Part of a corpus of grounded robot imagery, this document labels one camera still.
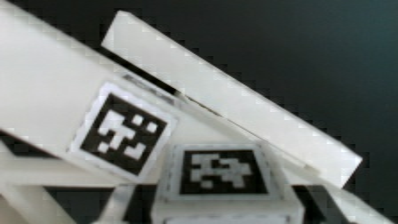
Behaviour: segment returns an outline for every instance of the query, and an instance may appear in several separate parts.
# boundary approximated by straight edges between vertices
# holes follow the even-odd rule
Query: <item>black background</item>
[[[96,49],[133,12],[364,157],[345,188],[398,221],[398,1],[12,2]]]

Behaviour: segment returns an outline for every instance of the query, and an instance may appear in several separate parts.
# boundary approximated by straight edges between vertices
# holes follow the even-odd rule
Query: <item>white plastic structure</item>
[[[128,12],[117,12],[103,47],[343,187],[361,163],[357,154]]]
[[[179,145],[163,170],[153,224],[302,223],[304,208],[270,148]]]
[[[121,40],[126,41],[123,43],[128,51],[135,49],[135,56],[142,56],[144,59],[137,65],[142,66],[142,68],[158,66],[158,69],[163,69],[165,74],[171,75],[171,80],[174,80],[169,84],[181,92],[178,96],[167,94],[98,52],[94,52],[64,33],[14,7],[14,5],[0,0],[0,129],[57,157],[57,159],[20,158],[12,155],[5,145],[0,144],[0,223],[75,223],[43,186],[117,187],[126,183],[130,185],[135,183],[156,184],[162,173],[163,156],[174,145],[197,143],[251,144],[254,142],[265,144],[267,147],[274,147],[272,144],[275,143],[277,147],[274,147],[274,149],[277,152],[277,159],[283,162],[288,182],[314,183],[327,186],[350,221],[355,221],[359,224],[391,223],[373,209],[366,207],[366,204],[355,196],[339,189],[361,161],[355,154],[318,130],[313,129],[297,118],[291,118],[288,112],[283,111],[259,96],[254,97],[256,94],[252,95],[252,91],[243,88],[224,74],[220,74],[220,71],[215,70],[204,61],[181,49],[174,42],[158,35],[156,31],[131,15],[124,14],[123,17],[123,23],[114,22],[112,29],[115,24],[121,24],[119,28],[126,28],[126,32],[133,30],[137,39],[142,41],[142,47],[135,46],[130,48],[130,46],[133,46],[133,41],[131,39],[126,40],[130,38],[128,36],[123,35],[121,37]],[[137,30],[130,29],[130,26],[124,27],[131,21],[133,24],[130,25],[135,26]],[[110,41],[108,38],[112,35],[107,35],[105,43],[119,43],[121,40]],[[156,57],[151,57],[151,51],[156,52]],[[174,61],[172,67],[162,67],[162,60],[153,61],[153,59],[160,57],[165,60],[163,62],[169,60]],[[199,73],[192,70],[192,63],[199,65],[199,67],[195,67]],[[167,81],[163,76],[158,75],[162,71],[155,71],[151,74]],[[268,108],[268,110],[263,111],[268,117],[259,117],[259,120],[263,119],[267,121],[268,118],[272,118],[275,123],[268,124],[267,128],[270,129],[267,129],[265,132],[261,132],[263,129],[251,129],[254,128],[249,125],[252,120],[245,123],[242,117],[236,117],[236,108],[231,107],[231,116],[226,114],[226,110],[222,110],[222,108],[227,108],[229,88],[222,90],[222,85],[217,86],[217,97],[220,96],[220,98],[215,97],[213,100],[220,100],[217,101],[222,107],[219,110],[211,104],[215,101],[203,101],[204,97],[210,95],[201,92],[201,89],[197,89],[197,95],[192,95],[181,88],[181,86],[187,86],[187,90],[192,92],[192,85],[185,82],[183,77],[174,76],[178,74],[190,74],[190,78],[199,78],[201,76],[208,77],[206,74],[210,74],[211,80],[213,78],[224,80],[224,85],[236,88],[236,92],[243,94],[238,95],[242,97],[245,96],[247,102],[252,102],[251,105],[242,104],[242,108],[251,109],[256,103],[259,108],[252,109]],[[206,80],[192,79],[190,81],[197,82],[201,86],[206,84],[210,84],[208,86],[213,85],[206,83]],[[123,175],[121,170],[115,169],[119,164],[112,163],[112,160],[107,160],[107,156],[101,153],[121,152],[117,146],[123,146],[123,152],[130,152],[128,155],[140,158],[146,148],[137,144],[135,146],[130,145],[133,152],[126,150],[126,139],[133,139],[131,125],[140,124],[146,117],[126,119],[130,123],[121,123],[124,118],[110,113],[110,116],[105,117],[107,119],[101,120],[100,126],[103,124],[103,131],[98,133],[107,135],[107,130],[108,132],[114,131],[121,133],[119,136],[123,136],[123,138],[110,141],[108,145],[100,142],[94,148],[92,144],[87,143],[91,148],[87,148],[85,152],[91,153],[91,155],[103,156],[98,157],[107,161],[107,165],[100,164],[100,160],[94,161],[87,154],[76,154],[73,150],[76,149],[75,146],[84,146],[84,142],[78,141],[80,138],[84,140],[85,136],[89,136],[89,132],[80,130],[89,130],[85,128],[92,127],[92,119],[100,117],[92,112],[92,108],[96,108],[96,102],[101,102],[101,97],[108,97],[108,95],[101,96],[101,90],[107,88],[107,85],[115,86],[115,89],[126,93],[128,99],[135,97],[151,105],[146,109],[156,108],[155,113],[151,113],[151,109],[146,110],[151,115],[156,116],[156,112],[162,111],[176,118],[176,126],[167,133],[165,144],[160,147],[162,149],[158,149],[156,155],[147,160],[151,163],[147,172],[137,179],[130,179],[130,177]],[[130,102],[128,99],[128,103],[123,104],[140,107],[139,101],[133,100]],[[203,106],[222,116],[217,116],[206,111]],[[240,111],[240,113],[247,119],[259,116],[259,114],[252,114],[249,111]],[[302,125],[302,134],[295,129],[299,124]],[[158,127],[156,122],[142,126],[147,134],[156,132]],[[281,129],[284,128],[288,128],[286,136],[283,136],[281,133]],[[297,151],[295,147],[290,145],[290,141],[297,143]],[[293,157],[297,153],[304,152],[302,150],[306,147],[314,157],[307,157],[304,154],[304,159],[299,160]],[[123,192],[131,196],[131,188],[130,190],[124,188],[124,190]],[[119,219],[123,209],[112,211],[110,200],[98,223],[108,222],[108,217],[112,216],[108,214],[114,214],[115,219]]]

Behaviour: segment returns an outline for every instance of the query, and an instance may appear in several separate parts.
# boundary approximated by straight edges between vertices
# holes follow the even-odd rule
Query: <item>white frame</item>
[[[108,98],[108,95],[114,94],[117,97],[123,98],[123,100],[131,103],[133,106],[137,106],[153,116],[156,116],[165,122],[165,130],[160,135],[158,143],[153,147],[153,152],[146,160],[146,164],[142,166],[140,174],[135,176],[128,171],[124,171],[110,162],[107,162],[101,158],[98,158],[91,153],[87,153],[80,149],[82,142],[85,140],[89,130],[92,123],[96,121],[96,116],[101,111],[101,107]],[[114,174],[121,175],[123,178],[126,178],[130,181],[140,183],[146,179],[149,169],[153,167],[153,163],[156,161],[160,150],[165,146],[167,140],[171,138],[172,130],[176,128],[178,119],[176,117],[163,112],[156,106],[153,106],[135,95],[131,92],[128,92],[114,83],[105,82],[101,88],[100,88],[100,94],[98,98],[92,103],[91,110],[85,114],[84,118],[84,124],[80,126],[76,137],[71,143],[69,151],[68,153],[78,157],[84,158],[91,163],[103,169],[108,170]]]
[[[259,173],[263,177],[263,182],[267,186],[268,194],[206,194],[206,195],[181,195],[179,187],[181,187],[181,168],[183,168],[183,155],[187,151],[213,151],[213,150],[227,150],[227,151],[240,151],[240,150],[252,150],[254,158],[258,162]],[[272,179],[272,168],[267,163],[265,155],[261,153],[261,147],[256,144],[185,144],[178,145],[172,153],[171,153],[171,179],[167,180],[165,186],[165,196],[169,200],[277,200],[281,199],[281,192],[277,191],[277,183]]]

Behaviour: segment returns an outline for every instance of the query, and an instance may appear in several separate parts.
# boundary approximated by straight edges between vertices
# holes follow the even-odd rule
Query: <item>white rectangular panel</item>
[[[341,187],[361,163],[357,154],[128,12],[117,12],[103,47]]]

